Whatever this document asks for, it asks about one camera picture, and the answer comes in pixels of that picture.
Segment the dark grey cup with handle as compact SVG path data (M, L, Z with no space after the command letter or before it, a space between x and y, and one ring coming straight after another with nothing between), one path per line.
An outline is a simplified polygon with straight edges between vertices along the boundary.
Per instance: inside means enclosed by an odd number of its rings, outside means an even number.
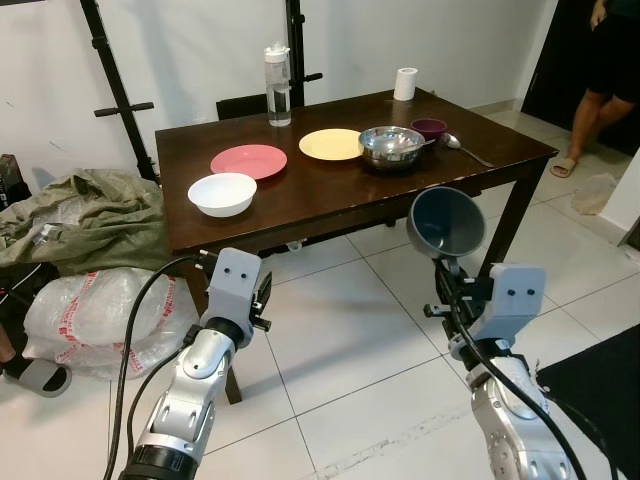
M424 189L413 200L406 221L413 248L430 259L458 259L483 246L483 211L460 189Z

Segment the white bowl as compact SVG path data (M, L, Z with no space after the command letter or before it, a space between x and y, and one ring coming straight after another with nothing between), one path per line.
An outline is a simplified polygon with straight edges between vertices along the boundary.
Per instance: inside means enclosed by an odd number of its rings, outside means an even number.
M250 175L216 173L196 180L188 188L188 200L211 218L230 218L248 209L257 187Z

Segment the dark wooden table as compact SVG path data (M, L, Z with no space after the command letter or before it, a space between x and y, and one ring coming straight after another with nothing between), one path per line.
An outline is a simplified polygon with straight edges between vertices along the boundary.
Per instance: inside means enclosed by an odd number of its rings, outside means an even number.
M420 118L443 120L461 148L435 147L415 172L378 174L358 159L324 161L303 155L305 134L342 128L366 131L407 125ZM419 90L408 101L390 91L320 102L293 110L291 124L275 128L265 115L241 116L155 134L164 198L168 247L174 256L225 247L257 253L403 218L417 192L449 186L470 195L511 184L483 265L486 275L506 259L531 197L556 150L524 133ZM271 145L287 154L284 172L265 180L250 207L232 218L202 214L188 189L211 172L212 157L238 145Z

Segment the metal spoon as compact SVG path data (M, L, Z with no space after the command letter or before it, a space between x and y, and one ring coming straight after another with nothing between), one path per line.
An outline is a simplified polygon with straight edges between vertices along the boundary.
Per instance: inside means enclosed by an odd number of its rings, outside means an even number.
M470 157L470 159L474 160L475 163L483 165L485 166L485 168L488 168L488 169L497 168L497 166L495 166L494 164L488 163L488 161L481 159L481 157L474 154L474 152L467 150L467 148L462 145L461 141L458 140L456 136L453 136L452 133L448 133L448 132L443 133L442 143L445 147L453 148L453 150L461 151L462 154L467 155L468 157Z

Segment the small maroon bowl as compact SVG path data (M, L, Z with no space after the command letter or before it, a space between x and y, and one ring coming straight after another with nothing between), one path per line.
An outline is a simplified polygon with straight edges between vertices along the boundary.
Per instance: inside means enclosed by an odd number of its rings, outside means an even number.
M422 118L410 123L412 131L419 132L426 142L434 143L448 131L447 123L434 118Z

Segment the beige slipper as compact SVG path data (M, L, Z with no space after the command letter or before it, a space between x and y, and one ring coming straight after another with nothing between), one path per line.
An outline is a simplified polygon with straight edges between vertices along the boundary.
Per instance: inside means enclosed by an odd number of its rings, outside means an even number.
M580 161L576 157L557 157L550 164L549 172L557 178L570 178Z

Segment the translucent plastic bag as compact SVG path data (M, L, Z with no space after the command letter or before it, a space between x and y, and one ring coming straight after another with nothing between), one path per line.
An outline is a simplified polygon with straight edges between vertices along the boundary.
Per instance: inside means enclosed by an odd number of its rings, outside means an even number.
M598 215L611 201L617 184L618 179L612 174L591 175L573 192L570 206L581 215Z

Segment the black floor mat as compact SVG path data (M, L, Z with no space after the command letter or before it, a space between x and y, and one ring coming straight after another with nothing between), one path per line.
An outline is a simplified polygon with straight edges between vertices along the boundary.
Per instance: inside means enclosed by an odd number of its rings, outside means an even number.
M553 398L580 413L573 422L607 445L627 480L640 480L639 353L639 328L631 326L538 372Z

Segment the black chair back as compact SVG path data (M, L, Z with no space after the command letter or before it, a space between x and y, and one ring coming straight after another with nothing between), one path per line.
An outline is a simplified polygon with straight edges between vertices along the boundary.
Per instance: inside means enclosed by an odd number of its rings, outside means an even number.
M265 93L225 99L215 102L219 120L243 118L243 116L265 115L268 113L268 96Z

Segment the dark grey door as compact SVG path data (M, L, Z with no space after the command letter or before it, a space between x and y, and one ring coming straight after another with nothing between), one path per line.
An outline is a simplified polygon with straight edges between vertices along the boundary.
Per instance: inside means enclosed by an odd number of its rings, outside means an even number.
M627 229L625 237L620 241L620 247L627 247L628 250L632 250L635 253L640 252L640 220L635 218L632 221L631 227Z

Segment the clear plastic water bottle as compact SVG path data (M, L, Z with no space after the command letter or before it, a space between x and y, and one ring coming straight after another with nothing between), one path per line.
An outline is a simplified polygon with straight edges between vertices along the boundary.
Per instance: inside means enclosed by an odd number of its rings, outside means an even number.
M291 124L291 64L289 49L276 41L264 49L268 122L273 127Z

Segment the grey slide sandal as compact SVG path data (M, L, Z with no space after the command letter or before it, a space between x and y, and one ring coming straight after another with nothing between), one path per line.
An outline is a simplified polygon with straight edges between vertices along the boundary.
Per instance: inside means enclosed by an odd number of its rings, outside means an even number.
M19 387L45 398L60 396L67 390L72 379L72 372L68 367L45 358L15 356L10 361L0 362L0 372Z

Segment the black metal stand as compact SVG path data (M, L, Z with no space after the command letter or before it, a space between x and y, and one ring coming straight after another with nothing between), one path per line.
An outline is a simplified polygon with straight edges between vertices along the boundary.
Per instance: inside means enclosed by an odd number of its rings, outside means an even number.
M305 86L307 82L320 81L323 73L307 73L305 67L305 22L301 0L283 0L285 9L285 33L289 52L289 73L291 73L291 106L302 108L306 104Z
M96 116L119 116L124 125L125 136L131 145L134 159L136 159L138 173L143 179L152 180L152 182L159 184L160 174L157 173L155 161L148 156L140 127L138 127L136 116L134 116L137 111L154 109L154 104L152 102L133 104L129 100L113 50L111 50L108 32L102 22L99 4L96 0L79 0L79 5L81 5L87 27L90 29L90 44L99 55L102 73L105 74L106 81L108 81L111 99L115 104L113 108L95 110L93 114Z

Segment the seated person bare leg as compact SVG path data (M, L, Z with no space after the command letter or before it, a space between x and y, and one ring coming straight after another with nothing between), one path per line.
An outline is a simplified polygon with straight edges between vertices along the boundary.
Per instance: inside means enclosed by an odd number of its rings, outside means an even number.
M0 370L3 370L6 375L18 378L28 364L27 358L20 356L14 340L8 335L8 330L0 323Z

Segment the standing person black shorts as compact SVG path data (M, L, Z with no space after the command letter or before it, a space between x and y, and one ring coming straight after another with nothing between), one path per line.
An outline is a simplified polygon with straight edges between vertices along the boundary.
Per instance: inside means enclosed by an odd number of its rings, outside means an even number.
M580 161L603 129L625 118L640 100L640 0L595 0L586 91L577 106L570 150Z

